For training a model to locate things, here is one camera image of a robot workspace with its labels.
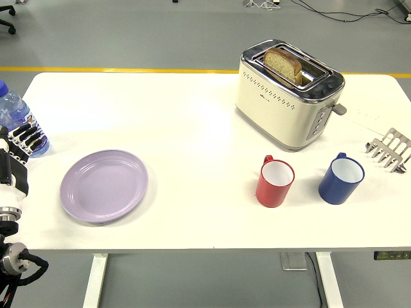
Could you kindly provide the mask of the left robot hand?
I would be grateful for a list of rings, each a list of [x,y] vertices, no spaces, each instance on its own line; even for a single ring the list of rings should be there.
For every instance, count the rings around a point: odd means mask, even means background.
[[[27,197],[26,163],[42,143],[37,127],[24,124],[14,130],[1,127],[1,206],[18,207]]]

